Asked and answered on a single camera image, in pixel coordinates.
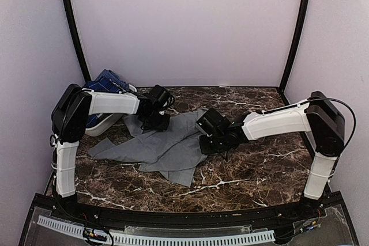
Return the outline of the black left frame post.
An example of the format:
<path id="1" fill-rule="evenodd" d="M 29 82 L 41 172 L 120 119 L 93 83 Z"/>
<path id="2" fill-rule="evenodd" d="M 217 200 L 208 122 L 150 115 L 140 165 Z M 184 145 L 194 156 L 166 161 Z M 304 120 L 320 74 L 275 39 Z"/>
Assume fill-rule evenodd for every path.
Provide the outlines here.
<path id="1" fill-rule="evenodd" d="M 77 24 L 74 17 L 73 6 L 71 0 L 63 0 L 63 6 L 69 27 L 69 32 L 73 42 L 74 50 L 77 56 L 78 64 L 85 82 L 91 80 L 91 75 L 88 70 L 88 65 L 82 49 L 82 44 L 77 30 Z"/>

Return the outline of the white laundry basket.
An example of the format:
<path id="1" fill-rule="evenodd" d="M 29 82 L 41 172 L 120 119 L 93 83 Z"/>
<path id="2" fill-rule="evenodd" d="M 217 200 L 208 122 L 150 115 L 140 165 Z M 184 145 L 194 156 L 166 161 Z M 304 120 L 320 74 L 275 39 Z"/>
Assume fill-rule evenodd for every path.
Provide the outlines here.
<path id="1" fill-rule="evenodd" d="M 83 89 L 92 96 L 88 116 L 98 115 L 97 123 L 85 129 L 86 135 L 97 137 L 108 130 L 123 114 L 132 115 L 138 110 L 139 99 L 134 94 L 137 88 L 129 85 L 129 90 L 125 92 L 97 92 L 92 89 Z"/>

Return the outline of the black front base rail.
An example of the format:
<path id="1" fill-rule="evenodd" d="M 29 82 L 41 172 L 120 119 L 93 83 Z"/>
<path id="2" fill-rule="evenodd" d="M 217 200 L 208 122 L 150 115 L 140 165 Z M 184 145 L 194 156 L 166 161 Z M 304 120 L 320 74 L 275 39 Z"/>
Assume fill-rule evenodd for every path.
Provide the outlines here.
<path id="1" fill-rule="evenodd" d="M 303 199 L 272 207 L 210 213 L 159 213 L 119 210 L 78 203 L 74 200 L 59 207 L 50 196 L 35 194 L 32 206 L 49 210 L 57 218 L 88 226 L 125 229 L 128 226 L 160 228 L 220 228 L 251 225 L 256 228 L 289 228 L 294 222 L 324 216 L 326 209 L 343 202 L 341 192 L 324 195 L 320 200 Z"/>

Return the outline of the black frame post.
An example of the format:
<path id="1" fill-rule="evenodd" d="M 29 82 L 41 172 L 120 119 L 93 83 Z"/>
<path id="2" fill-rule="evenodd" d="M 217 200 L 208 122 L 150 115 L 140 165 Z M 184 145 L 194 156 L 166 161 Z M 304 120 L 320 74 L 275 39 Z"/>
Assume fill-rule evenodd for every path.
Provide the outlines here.
<path id="1" fill-rule="evenodd" d="M 63 0 L 63 6 L 69 27 L 69 32 L 73 42 L 74 50 L 77 56 L 78 64 L 85 82 L 91 80 L 91 75 L 88 70 L 88 65 L 82 49 L 82 44 L 77 30 L 77 24 L 74 17 L 73 6 L 71 0 Z"/>
<path id="2" fill-rule="evenodd" d="M 300 0 L 298 16 L 296 19 L 295 30 L 292 36 L 291 46 L 289 49 L 287 61 L 284 67 L 282 78 L 278 86 L 279 90 L 284 93 L 288 85 L 289 78 L 292 73 L 292 68 L 295 62 L 296 54 L 298 51 L 300 39 L 303 32 L 304 22 L 306 18 L 307 8 L 309 0 Z"/>

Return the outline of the black right frame post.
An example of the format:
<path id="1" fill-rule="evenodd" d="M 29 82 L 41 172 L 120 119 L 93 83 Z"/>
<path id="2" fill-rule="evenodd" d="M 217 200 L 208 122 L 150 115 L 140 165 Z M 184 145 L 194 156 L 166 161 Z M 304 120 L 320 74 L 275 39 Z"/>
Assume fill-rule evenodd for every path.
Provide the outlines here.
<path id="1" fill-rule="evenodd" d="M 303 32 L 304 22 L 306 18 L 307 8 L 309 0 L 300 0 L 298 16 L 296 19 L 295 30 L 292 36 L 291 46 L 289 49 L 287 61 L 284 67 L 282 78 L 278 86 L 279 90 L 284 93 L 288 85 L 289 78 L 292 73 L 292 68 L 295 62 L 296 54 L 298 51 L 300 39 Z"/>

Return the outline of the grey long sleeve shirt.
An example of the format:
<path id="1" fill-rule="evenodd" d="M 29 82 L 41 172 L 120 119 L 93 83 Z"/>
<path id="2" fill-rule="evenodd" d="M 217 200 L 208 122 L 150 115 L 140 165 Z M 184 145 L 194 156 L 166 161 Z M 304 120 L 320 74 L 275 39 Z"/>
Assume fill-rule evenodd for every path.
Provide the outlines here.
<path id="1" fill-rule="evenodd" d="M 196 166 L 207 158 L 201 153 L 196 127 L 204 113 L 199 109 L 173 116 L 165 131 L 142 131 L 137 116 L 126 116 L 132 139 L 115 145 L 106 138 L 88 153 L 95 160 L 139 163 L 141 172 L 160 172 L 170 182 L 190 187 Z"/>

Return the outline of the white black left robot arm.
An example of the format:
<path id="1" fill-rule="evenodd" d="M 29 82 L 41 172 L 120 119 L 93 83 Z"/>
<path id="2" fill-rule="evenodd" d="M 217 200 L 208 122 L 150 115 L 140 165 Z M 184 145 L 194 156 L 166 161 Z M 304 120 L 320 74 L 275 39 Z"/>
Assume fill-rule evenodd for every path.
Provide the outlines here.
<path id="1" fill-rule="evenodd" d="M 136 115 L 144 131 L 164 131 L 170 123 L 165 110 L 174 102 L 174 96 L 160 85 L 143 94 L 136 90 L 98 92 L 69 85 L 51 114 L 50 146 L 54 150 L 52 168 L 57 195 L 67 198 L 76 194 L 76 155 L 85 134 L 102 134 L 122 115 Z"/>

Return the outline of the blue plaid shirt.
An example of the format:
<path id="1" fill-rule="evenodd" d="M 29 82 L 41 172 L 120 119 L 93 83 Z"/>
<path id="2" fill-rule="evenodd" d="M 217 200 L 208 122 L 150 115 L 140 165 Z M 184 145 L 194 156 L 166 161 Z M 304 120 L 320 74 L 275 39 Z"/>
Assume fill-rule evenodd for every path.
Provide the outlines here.
<path id="1" fill-rule="evenodd" d="M 84 86 L 84 89 L 94 90 L 95 92 L 110 92 L 110 93 L 119 93 L 122 92 L 122 89 L 115 85 L 112 81 L 107 79 L 106 77 L 101 77 L 97 81 L 89 81 Z M 92 128 L 100 123 L 104 118 L 108 115 L 99 113 L 88 116 L 87 128 Z"/>

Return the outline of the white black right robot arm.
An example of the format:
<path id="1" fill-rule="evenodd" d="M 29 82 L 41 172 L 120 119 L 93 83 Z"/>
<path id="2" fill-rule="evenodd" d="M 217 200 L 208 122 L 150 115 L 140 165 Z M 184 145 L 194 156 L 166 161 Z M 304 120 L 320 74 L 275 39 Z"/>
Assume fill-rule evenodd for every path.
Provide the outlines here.
<path id="1" fill-rule="evenodd" d="M 286 134 L 311 133 L 315 142 L 314 158 L 303 191 L 304 199 L 294 207 L 299 219 L 307 219 L 317 209 L 315 200 L 333 176 L 338 160 L 350 143 L 345 138 L 345 118 L 335 103 L 346 103 L 312 92 L 307 99 L 267 111 L 248 112 L 233 121 L 215 109 L 208 109 L 196 122 L 202 132 L 202 154 L 220 154 L 240 144 L 260 138 Z"/>

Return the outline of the blue small-check shirt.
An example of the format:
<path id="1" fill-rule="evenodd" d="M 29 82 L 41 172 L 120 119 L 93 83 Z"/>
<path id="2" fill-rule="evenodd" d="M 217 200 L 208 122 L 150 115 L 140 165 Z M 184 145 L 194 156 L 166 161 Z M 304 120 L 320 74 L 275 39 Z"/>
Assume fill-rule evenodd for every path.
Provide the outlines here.
<path id="1" fill-rule="evenodd" d="M 95 80 L 100 81 L 102 78 L 110 80 L 112 83 L 116 84 L 125 91 L 130 90 L 129 84 L 125 81 L 122 81 L 119 75 L 115 74 L 112 70 L 104 69 Z"/>

